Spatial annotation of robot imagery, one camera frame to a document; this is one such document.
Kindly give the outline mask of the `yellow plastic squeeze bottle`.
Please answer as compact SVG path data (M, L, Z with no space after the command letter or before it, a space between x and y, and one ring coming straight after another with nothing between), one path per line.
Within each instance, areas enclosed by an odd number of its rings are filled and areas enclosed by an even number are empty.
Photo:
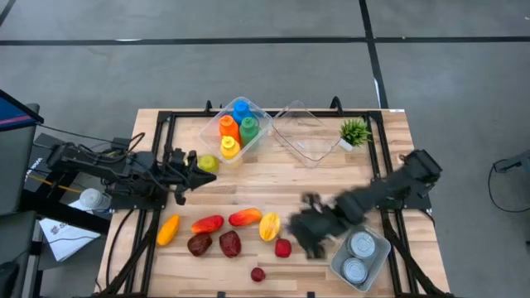
M239 143L231 136L222 136L220 152L225 160L233 160L241 151Z

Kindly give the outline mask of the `white paper sheet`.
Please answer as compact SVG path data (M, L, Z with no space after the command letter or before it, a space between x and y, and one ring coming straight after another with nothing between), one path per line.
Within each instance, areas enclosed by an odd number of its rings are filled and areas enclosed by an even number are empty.
M81 248L101 236L82 228L59 222L54 219L41 219L41 230L50 246L56 261L63 262Z

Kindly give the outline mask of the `grey cabinet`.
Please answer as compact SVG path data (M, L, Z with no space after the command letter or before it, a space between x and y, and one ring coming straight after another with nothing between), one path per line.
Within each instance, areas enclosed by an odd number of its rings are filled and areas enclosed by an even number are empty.
M35 125L0 126L0 216L19 209L35 131Z

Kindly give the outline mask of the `black case with white lettering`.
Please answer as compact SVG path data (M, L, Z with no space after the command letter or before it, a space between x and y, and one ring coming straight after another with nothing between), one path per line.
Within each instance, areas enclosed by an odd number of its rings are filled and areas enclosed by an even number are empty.
M75 178L74 176L59 171L53 171L46 163L46 160L51 153L50 147L53 147L55 144L60 144L62 141L53 136L41 133L36 138L36 143L40 144L40 146L33 145L31 148L30 158L27 163L24 189L46 195L53 191L53 184L70 186Z

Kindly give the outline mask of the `yellow orange mango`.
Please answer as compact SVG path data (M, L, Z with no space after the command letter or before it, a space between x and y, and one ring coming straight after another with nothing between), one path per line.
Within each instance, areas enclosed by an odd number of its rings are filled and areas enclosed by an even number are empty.
M180 226L180 216L174 214L162 226L157 235L157 244L166 246L176 236Z

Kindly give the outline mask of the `grey rectangular tray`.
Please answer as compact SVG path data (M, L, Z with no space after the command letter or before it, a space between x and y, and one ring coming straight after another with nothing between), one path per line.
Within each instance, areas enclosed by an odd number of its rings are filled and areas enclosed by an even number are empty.
M368 277L362 284L352 284L345 280L342 277L342 274L340 272L341 270L341 264L345 259L355 257L352 255L347 248L347 241L349 239L349 236L352 233L356 232L367 232L375 241L376 244L376 250L375 253L370 258L366 259L360 259L364 265L366 266L368 270ZM355 290L360 292L367 292L370 287L372 286L373 282L375 281L376 277L380 273L383 264L385 263L385 260L387 259L387 256L390 252L391 244L390 242L383 236L379 235L375 230L373 230L370 227L367 227L365 225L357 225L353 226L350 231L347 233L347 237L344 239L344 241L340 244L339 249L335 253L335 255L332 257L330 262L330 269L331 271L337 275L341 280L346 282L349 286L353 287Z

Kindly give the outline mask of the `blue plastic squeeze bottle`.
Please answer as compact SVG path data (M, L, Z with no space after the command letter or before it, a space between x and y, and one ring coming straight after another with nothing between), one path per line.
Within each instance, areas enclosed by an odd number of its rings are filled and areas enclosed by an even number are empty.
M237 100L231 114L234 121L240 125L245 118L253 118L253 113L246 101Z

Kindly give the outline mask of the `red speckled pomegranate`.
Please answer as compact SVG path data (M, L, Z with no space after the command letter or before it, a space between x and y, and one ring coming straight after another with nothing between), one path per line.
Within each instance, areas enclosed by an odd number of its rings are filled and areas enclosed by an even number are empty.
M235 231L222 234L219 237L219 245L223 254L228 258L237 257L241 253L241 240Z

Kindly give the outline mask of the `silver tin can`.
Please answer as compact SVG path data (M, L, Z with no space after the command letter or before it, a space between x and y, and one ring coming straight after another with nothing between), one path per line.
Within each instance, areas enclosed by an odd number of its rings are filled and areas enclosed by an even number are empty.
M366 259L372 257L376 250L373 237L367 232L356 232L349 236L347 248L357 258Z
M362 284L368 277L364 263L355 257L345 259L340 270L342 277L352 284Z

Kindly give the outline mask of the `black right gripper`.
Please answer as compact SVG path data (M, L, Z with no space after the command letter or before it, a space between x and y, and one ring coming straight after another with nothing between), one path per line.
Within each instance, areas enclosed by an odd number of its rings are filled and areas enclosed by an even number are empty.
M301 193L302 206L289 216L287 230L299 243L305 243L307 259L326 259L325 240L351 229L352 223L339 206L351 198L351 192L340 192L326 203L316 192Z

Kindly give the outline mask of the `dark red wrinkled fruit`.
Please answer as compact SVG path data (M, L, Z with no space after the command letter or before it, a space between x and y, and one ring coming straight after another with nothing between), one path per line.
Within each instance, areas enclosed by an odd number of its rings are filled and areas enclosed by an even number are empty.
M193 256L200 257L206 253L212 242L213 240L208 233L199 233L188 241L187 248Z

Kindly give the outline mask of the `small green potted plant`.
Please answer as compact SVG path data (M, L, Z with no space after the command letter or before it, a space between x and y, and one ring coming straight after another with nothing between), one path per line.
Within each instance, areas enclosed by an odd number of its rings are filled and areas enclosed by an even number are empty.
M365 144L370 136L369 124L365 120L346 119L340 126L339 145L346 151L353 151L355 147Z

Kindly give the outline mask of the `thin yellow rod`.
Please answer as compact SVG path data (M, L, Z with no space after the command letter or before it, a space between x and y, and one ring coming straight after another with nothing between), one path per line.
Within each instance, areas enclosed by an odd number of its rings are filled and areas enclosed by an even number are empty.
M50 186L52 189L58 188L58 189L66 190L66 191L73 192L73 193L76 193L76 194L81 194L81 192L82 192L81 190L73 189L73 188L70 188L69 186L65 186L65 185L60 185L58 182L48 181L48 180L46 180L44 178L41 178L41 177L38 177L38 176L35 176L35 175L26 175L26 178L39 181L39 182L41 182L44 185Z

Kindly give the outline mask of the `yellow starfruit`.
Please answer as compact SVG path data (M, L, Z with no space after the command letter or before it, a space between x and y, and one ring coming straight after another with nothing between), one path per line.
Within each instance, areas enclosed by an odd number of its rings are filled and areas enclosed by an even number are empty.
M265 241L272 241L281 229L281 218L277 213L265 214L259 224L259 236Z

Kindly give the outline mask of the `red apple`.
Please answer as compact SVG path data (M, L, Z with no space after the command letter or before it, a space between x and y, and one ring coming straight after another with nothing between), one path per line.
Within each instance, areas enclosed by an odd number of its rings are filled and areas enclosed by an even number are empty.
M275 255L280 258L288 258L292 253L292 244L288 239L279 238L275 244Z

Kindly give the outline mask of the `clear plastic bin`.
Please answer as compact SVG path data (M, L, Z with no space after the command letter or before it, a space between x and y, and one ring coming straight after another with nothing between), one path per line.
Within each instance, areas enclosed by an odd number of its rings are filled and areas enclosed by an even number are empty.
M299 100L277 113L272 131L278 142L310 168L319 165L340 141L339 131L324 124Z
M220 143L222 137L219 133L219 120L222 116L226 114L232 114L234 104L237 100L243 100L248 103L249 108L253 113L253 117L256 118L259 122L259 133L245 147L243 146L242 141L240 139L240 153L233 160L225 160L220 152ZM208 148L210 153L216 156L220 162L226 165L235 166L238 163L248 160L251 155L255 154L258 151L258 148L262 143L262 139L267 135L267 132L271 128L271 126L272 117L268 113L266 113L263 109L261 109L251 100L245 97L238 97L232 100L225 108L222 108L218 113L215 114L215 116L211 120L207 122L205 127L199 133L199 139Z

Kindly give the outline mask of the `red orange mango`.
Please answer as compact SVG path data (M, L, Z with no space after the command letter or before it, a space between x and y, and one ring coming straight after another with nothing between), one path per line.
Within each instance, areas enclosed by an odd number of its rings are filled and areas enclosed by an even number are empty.
M242 209L229 216L229 224L242 227L259 222L261 218L262 213L256 208Z
M193 234L213 233L221 229L224 225L224 218L221 215L212 215L199 219L191 226Z

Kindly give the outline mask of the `green apple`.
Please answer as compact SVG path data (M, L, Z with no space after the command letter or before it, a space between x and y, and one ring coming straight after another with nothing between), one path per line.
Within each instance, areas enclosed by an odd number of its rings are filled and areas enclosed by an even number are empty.
M203 155L198 157L198 167L209 173L216 173L219 171L219 160L213 155Z

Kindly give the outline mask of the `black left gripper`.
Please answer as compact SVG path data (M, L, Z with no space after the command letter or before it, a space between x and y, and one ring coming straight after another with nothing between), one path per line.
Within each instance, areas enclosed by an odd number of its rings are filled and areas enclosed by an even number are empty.
M184 196L186 190L195 190L202 185L215 181L217 178L215 173L203 171L198 167L198 157L199 155L196 151L190 151L188 154L187 159L190 174L196 176L192 177L190 180L172 166L167 164L162 165L162 181L164 184L174 186L175 200L178 205L184 205L186 203L186 198Z

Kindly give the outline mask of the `orange plastic squeeze bottle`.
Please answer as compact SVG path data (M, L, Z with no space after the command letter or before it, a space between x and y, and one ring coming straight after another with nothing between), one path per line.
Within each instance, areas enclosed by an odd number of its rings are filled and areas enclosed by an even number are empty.
M240 143L239 125L229 114L220 118L219 133L221 137L232 137L237 143Z

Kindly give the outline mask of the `monitor with blue screen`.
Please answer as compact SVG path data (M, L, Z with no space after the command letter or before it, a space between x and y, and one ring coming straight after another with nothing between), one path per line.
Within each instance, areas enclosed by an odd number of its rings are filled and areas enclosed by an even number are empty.
M44 118L0 89L0 132L43 124Z

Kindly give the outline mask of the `green plastic squeeze bottle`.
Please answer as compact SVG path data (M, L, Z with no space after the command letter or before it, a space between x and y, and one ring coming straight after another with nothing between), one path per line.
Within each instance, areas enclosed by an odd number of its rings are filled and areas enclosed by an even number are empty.
M243 146L247 146L259 133L259 122L254 117L246 117L239 126L239 135Z

